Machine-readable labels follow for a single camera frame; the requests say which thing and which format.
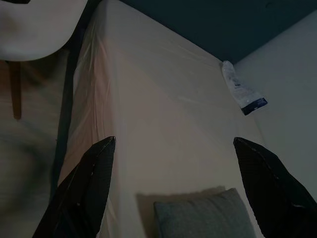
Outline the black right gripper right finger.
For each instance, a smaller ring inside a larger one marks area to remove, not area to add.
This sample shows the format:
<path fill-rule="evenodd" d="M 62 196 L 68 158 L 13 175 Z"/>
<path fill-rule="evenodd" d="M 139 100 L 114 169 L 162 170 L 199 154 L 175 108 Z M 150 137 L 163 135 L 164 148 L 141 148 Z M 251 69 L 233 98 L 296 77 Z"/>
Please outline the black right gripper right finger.
<path fill-rule="evenodd" d="M 271 151 L 234 138 L 243 186 L 265 238 L 317 238 L 317 202 Z"/>

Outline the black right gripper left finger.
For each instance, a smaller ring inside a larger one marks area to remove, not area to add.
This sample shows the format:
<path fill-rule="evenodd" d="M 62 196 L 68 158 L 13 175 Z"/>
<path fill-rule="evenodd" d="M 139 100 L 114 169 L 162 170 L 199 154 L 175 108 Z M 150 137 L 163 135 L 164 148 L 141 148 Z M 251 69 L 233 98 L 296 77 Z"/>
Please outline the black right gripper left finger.
<path fill-rule="evenodd" d="M 93 144 L 58 186 L 32 238 L 96 238 L 112 175 L 115 137 Z"/>

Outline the grey pillow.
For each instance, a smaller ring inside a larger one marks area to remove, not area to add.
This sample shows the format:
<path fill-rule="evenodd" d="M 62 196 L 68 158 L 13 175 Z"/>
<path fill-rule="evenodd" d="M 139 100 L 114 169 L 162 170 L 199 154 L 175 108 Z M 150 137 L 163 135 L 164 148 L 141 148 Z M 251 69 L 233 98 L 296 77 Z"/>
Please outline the grey pillow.
<path fill-rule="evenodd" d="M 234 188 L 204 198 L 155 202 L 159 238 L 256 238 Z"/>

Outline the white plastic chair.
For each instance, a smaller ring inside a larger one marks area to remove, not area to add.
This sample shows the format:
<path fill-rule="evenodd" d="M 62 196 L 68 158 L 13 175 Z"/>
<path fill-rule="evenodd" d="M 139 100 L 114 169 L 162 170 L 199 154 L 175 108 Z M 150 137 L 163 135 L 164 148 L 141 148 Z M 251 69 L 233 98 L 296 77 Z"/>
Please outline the white plastic chair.
<path fill-rule="evenodd" d="M 58 51 L 88 0 L 0 0 L 0 61 L 8 64 L 13 117 L 21 119 L 21 62 Z"/>

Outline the dark blue bed base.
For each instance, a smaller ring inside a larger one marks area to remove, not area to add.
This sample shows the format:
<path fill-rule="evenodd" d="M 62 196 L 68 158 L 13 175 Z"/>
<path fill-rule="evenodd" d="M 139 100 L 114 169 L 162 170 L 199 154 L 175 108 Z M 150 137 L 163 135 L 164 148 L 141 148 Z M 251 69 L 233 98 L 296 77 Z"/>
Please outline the dark blue bed base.
<path fill-rule="evenodd" d="M 72 104 L 73 104 L 73 76 L 77 67 L 77 62 L 84 38 L 85 31 L 94 13 L 91 7 L 85 7 L 75 30 L 66 43 L 66 49 L 69 50 L 66 73 L 63 85 L 63 94 L 61 102 L 60 117 L 57 131 L 57 141 L 55 156 L 51 170 L 51 191 L 50 197 L 53 197 L 58 187 L 58 179 L 63 165 L 67 150 L 68 133 L 71 122 Z"/>

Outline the clear plastic packet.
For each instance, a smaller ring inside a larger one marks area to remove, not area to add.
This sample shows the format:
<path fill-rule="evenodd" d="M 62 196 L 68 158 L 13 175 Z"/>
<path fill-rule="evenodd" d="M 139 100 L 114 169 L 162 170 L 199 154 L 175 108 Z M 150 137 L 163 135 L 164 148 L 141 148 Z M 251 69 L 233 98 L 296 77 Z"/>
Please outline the clear plastic packet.
<path fill-rule="evenodd" d="M 268 104 L 260 93 L 240 82 L 231 62 L 223 61 L 221 70 L 232 97 L 245 116 Z"/>

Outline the cream sheeted mattress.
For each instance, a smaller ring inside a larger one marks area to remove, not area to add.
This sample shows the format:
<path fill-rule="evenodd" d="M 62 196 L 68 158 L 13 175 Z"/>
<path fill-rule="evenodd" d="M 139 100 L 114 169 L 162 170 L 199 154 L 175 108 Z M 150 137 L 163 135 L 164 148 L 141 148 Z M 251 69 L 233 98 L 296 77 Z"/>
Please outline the cream sheeted mattress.
<path fill-rule="evenodd" d="M 96 142 L 115 137 L 98 238 L 157 238 L 153 203 L 235 188 L 257 238 L 233 140 L 262 144 L 220 61 L 120 0 L 102 0 L 73 77 L 64 180 Z"/>

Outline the blue fabric headboard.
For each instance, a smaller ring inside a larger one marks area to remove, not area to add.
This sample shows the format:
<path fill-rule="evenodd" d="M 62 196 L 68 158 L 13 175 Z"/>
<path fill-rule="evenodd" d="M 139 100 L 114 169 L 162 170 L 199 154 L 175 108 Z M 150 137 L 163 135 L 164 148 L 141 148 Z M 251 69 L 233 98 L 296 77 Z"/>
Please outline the blue fabric headboard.
<path fill-rule="evenodd" d="M 231 63 L 317 10 L 317 0 L 121 1 Z"/>

